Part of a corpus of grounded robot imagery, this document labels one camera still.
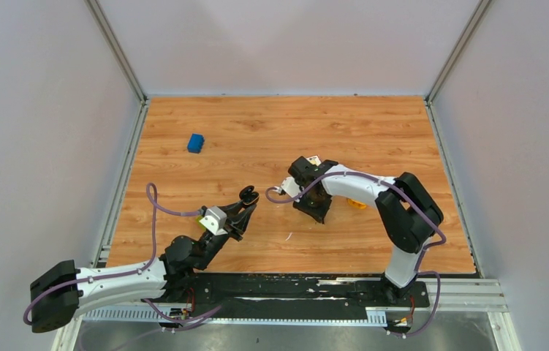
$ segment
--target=blue block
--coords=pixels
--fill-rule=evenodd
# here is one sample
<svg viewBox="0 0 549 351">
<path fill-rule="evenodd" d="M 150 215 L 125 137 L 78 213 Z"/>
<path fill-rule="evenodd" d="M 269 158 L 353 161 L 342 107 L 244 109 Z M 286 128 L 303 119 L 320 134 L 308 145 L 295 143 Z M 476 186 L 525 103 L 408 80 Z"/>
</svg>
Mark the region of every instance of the blue block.
<svg viewBox="0 0 549 351">
<path fill-rule="evenodd" d="M 188 142 L 188 152 L 198 154 L 201 152 L 205 138 L 201 134 L 193 134 Z"/>
</svg>

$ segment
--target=yellow object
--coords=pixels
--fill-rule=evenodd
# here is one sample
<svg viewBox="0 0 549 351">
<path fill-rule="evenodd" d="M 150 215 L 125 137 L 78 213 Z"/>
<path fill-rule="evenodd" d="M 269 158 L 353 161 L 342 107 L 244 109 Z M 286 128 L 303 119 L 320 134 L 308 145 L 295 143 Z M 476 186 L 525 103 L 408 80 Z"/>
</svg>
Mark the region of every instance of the yellow object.
<svg viewBox="0 0 549 351">
<path fill-rule="evenodd" d="M 203 225 L 203 224 L 201 224 L 201 222 L 199 222 L 202 218 L 203 218 L 203 216 L 197 216 L 197 219 L 195 219 L 195 220 L 197 221 L 197 224 L 199 225 L 199 227 L 201 227 L 201 229 L 207 230 L 208 228 L 206 228 L 205 225 Z"/>
<path fill-rule="evenodd" d="M 361 210 L 364 210 L 365 208 L 367 208 L 367 205 L 365 205 L 364 203 L 359 203 L 356 200 L 347 199 L 347 203 L 350 204 L 352 207 L 356 207 Z"/>
</svg>

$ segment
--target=wood grain surface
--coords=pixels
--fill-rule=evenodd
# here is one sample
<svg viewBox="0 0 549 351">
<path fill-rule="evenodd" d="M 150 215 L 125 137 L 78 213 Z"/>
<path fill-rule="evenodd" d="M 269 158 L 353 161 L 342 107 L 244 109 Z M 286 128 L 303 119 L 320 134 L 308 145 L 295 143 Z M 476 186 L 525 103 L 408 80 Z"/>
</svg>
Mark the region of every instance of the wood grain surface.
<svg viewBox="0 0 549 351">
<path fill-rule="evenodd" d="M 186 145 L 205 136 L 200 154 Z M 378 273 L 392 244 L 377 211 L 334 198 L 325 224 L 263 192 L 280 185 L 299 156 L 319 155 L 381 176 L 414 173 L 444 212 L 448 243 L 432 249 L 422 269 L 471 273 L 436 141 L 420 97 L 181 97 L 151 102 L 121 208 L 109 265 L 151 255 L 151 209 L 145 185 L 175 211 L 226 205 L 246 185 L 262 196 L 241 242 L 230 240 L 210 272 Z M 194 218 L 159 212 L 158 253 L 177 235 L 199 238 Z"/>
</svg>

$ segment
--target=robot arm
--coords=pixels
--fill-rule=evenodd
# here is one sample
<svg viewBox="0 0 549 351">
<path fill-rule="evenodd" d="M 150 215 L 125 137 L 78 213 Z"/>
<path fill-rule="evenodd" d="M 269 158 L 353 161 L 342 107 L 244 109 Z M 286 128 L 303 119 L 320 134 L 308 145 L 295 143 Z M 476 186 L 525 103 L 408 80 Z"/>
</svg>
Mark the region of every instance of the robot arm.
<svg viewBox="0 0 549 351">
<path fill-rule="evenodd" d="M 385 293 L 391 301 L 405 295 L 417 277 L 417 262 L 423 247 L 435 233 L 413 208 L 404 208 L 401 196 L 382 181 L 400 188 L 435 224 L 444 219 L 438 205 L 416 176 L 403 173 L 397 178 L 382 177 L 354 171 L 335 161 L 311 163 L 300 157 L 289 168 L 280 193 L 291 197 L 316 182 L 304 195 L 295 199 L 293 207 L 324 223 L 332 196 L 343 196 L 376 208 L 382 217 L 393 254 L 385 271 Z"/>
<path fill-rule="evenodd" d="M 248 186 L 236 203 L 202 207 L 200 223 L 206 231 L 199 240 L 185 235 L 176 237 L 149 266 L 149 261 L 112 268 L 76 268 L 74 260 L 58 263 L 31 283 L 31 301 L 60 284 L 74 283 L 33 305 L 33 332 L 55 330 L 74 317 L 114 303 L 180 298 L 192 283 L 194 269 L 205 270 L 229 238 L 242 240 L 258 200 L 259 193 Z"/>
</svg>

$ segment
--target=metal corner post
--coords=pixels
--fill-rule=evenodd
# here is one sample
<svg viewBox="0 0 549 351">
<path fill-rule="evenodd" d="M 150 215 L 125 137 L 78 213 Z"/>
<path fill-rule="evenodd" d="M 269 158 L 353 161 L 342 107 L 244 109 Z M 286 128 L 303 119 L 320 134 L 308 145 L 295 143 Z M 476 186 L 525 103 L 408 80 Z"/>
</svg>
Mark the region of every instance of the metal corner post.
<svg viewBox="0 0 549 351">
<path fill-rule="evenodd" d="M 113 52 L 113 55 L 115 55 L 115 58 L 117 59 L 117 63 L 119 64 L 119 67 L 121 67 L 121 70 L 124 71 L 124 74 L 126 75 L 126 79 L 130 83 L 130 87 L 132 87 L 133 92 L 135 93 L 139 101 L 141 101 L 141 104 L 144 104 L 145 101 L 147 100 L 147 95 L 145 94 L 143 87 L 140 85 L 136 74 L 132 70 L 132 67 L 128 62 L 128 58 L 126 57 L 126 54 L 121 49 L 121 46 L 119 45 L 119 41 L 117 40 L 117 37 L 115 37 L 115 34 L 113 33 L 113 30 L 111 29 L 110 24 L 108 23 L 108 19 L 104 14 L 102 5 L 100 5 L 99 0 L 84 0 L 84 1 L 87 4 L 87 7 L 89 8 L 89 10 L 91 11 L 91 15 L 94 17 L 94 19 L 98 23 L 100 31 L 102 32 L 102 35 L 104 35 L 104 38 L 106 39 L 108 46 Z"/>
<path fill-rule="evenodd" d="M 479 260 L 478 255 L 476 255 L 476 253 L 474 252 L 474 242 L 470 236 L 468 224 L 466 222 L 466 218 L 469 218 L 469 214 L 466 213 L 465 208 L 463 207 L 463 203 L 459 197 L 460 187 L 457 180 L 455 179 L 455 176 L 453 175 L 453 165 L 451 165 L 448 149 L 445 147 L 444 141 L 442 139 L 442 128 L 440 127 L 440 123 L 436 118 L 436 111 L 433 107 L 433 104 L 425 102 L 425 109 L 427 111 L 427 117 L 429 117 L 429 123 L 431 124 L 431 128 L 433 130 L 433 136 L 435 137 L 436 144 L 438 145 L 438 152 L 440 154 L 440 158 L 442 159 L 442 164 L 444 165 L 444 173 L 447 176 L 450 190 L 453 194 L 455 207 L 457 208 L 457 212 L 461 220 L 463 234 L 468 241 L 468 247 L 470 248 L 470 252 L 472 254 L 472 260 L 474 261 L 474 265 L 476 266 L 477 271 L 481 274 L 481 276 L 483 276 L 483 264 Z"/>
<path fill-rule="evenodd" d="M 485 16 L 485 13 L 487 12 L 489 5 L 492 1 L 493 0 L 480 0 L 477 4 L 477 7 L 474 9 L 472 16 L 466 24 L 466 27 L 461 32 L 461 35 L 459 36 L 459 39 L 457 40 L 453 51 L 451 51 L 447 61 L 444 63 L 444 66 L 440 70 L 438 78 L 436 78 L 436 81 L 433 83 L 429 94 L 427 94 L 427 96 L 425 97 L 425 101 L 428 104 L 431 104 L 436 99 L 436 96 L 440 92 L 440 89 L 444 85 L 444 82 L 446 81 L 451 70 L 457 63 L 457 60 L 459 59 L 459 56 L 461 55 L 463 49 L 470 41 L 470 38 L 472 37 L 474 31 L 477 29 L 479 23 Z"/>
<path fill-rule="evenodd" d="M 100 240 L 99 248 L 96 250 L 96 254 L 91 261 L 91 264 L 96 267 L 99 264 L 106 265 L 108 259 L 108 253 L 110 251 L 110 245 L 113 242 L 113 236 L 115 235 L 115 228 L 119 213 L 121 211 L 121 204 L 124 201 L 126 195 L 126 188 L 128 187 L 128 180 L 130 179 L 130 173 L 132 171 L 132 165 L 135 162 L 138 143 L 140 136 L 143 133 L 143 127 L 145 126 L 145 117 L 149 110 L 150 100 L 144 101 L 141 105 L 138 117 L 135 120 L 135 124 L 130 133 L 130 141 L 125 151 L 125 159 L 123 166 L 121 167 L 121 173 L 115 194 L 113 195 L 113 201 L 110 204 L 110 208 L 107 212 L 107 218 L 105 225 L 102 229 L 102 237 Z"/>
<path fill-rule="evenodd" d="M 488 312 L 488 318 L 498 351 L 522 351 L 509 312 Z"/>
</svg>

